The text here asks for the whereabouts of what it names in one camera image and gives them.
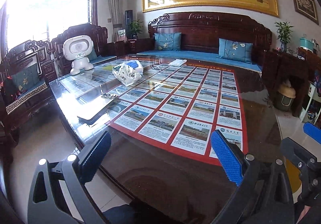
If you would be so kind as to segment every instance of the trash can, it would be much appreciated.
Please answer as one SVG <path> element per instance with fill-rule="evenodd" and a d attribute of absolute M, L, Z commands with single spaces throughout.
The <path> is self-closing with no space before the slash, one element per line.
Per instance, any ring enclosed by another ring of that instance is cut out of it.
<path fill-rule="evenodd" d="M 294 99 L 294 88 L 287 86 L 285 83 L 282 83 L 276 93 L 274 107 L 281 111 L 289 111 Z"/>

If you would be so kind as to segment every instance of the white robot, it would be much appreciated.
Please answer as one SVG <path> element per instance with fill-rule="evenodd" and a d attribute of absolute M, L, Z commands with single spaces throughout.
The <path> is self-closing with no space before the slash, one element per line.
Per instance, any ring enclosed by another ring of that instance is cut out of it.
<path fill-rule="evenodd" d="M 86 57 L 93 51 L 94 43 L 89 36 L 76 36 L 67 39 L 64 42 L 62 48 L 64 57 L 68 61 L 72 61 L 71 64 L 71 75 L 76 75 L 80 73 L 80 69 L 90 70 L 94 66 L 89 63 L 89 59 Z"/>

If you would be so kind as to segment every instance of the tiled floor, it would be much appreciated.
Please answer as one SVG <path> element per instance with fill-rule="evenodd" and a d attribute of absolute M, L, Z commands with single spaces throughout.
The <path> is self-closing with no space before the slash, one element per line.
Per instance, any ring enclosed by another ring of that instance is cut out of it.
<path fill-rule="evenodd" d="M 303 145 L 321 161 L 321 146 L 304 134 L 303 123 L 290 113 L 275 109 L 282 138 L 291 137 Z M 72 137 L 65 131 L 57 113 L 41 112 L 29 120 L 22 128 L 18 146 L 13 150 L 14 162 L 10 171 L 11 190 L 14 208 L 24 222 L 27 222 L 27 204 L 31 180 L 38 161 L 47 158 L 50 162 L 60 161 L 74 152 L 75 144 Z M 61 182 L 66 201 L 74 217 L 81 220 L 73 204 L 64 182 Z M 109 208 L 129 203 L 128 199 L 120 198 L 110 188 L 110 183 L 97 172 L 86 188 L 102 212 Z"/>

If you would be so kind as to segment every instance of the window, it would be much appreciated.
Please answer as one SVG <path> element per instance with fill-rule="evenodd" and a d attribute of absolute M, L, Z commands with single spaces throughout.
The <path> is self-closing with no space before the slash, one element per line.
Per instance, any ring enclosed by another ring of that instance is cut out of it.
<path fill-rule="evenodd" d="M 51 41 L 70 26 L 92 23 L 92 0 L 7 0 L 7 52 L 27 40 Z"/>

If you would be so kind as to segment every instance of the wooden coffee table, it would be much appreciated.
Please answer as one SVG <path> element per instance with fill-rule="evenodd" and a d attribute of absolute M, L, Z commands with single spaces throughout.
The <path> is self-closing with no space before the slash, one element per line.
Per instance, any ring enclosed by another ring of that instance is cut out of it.
<path fill-rule="evenodd" d="M 129 87 L 111 73 L 124 59 L 144 66 L 143 79 Z M 168 67 L 171 61 L 124 56 L 50 86 L 81 147 L 110 132 L 101 170 L 122 192 L 174 220 L 210 223 L 236 189 L 211 150 L 210 134 L 220 129 L 244 153 L 273 162 L 282 159 L 280 132 L 259 73 L 196 60 Z M 77 113 L 102 92 L 119 98 L 93 125 L 80 122 Z"/>

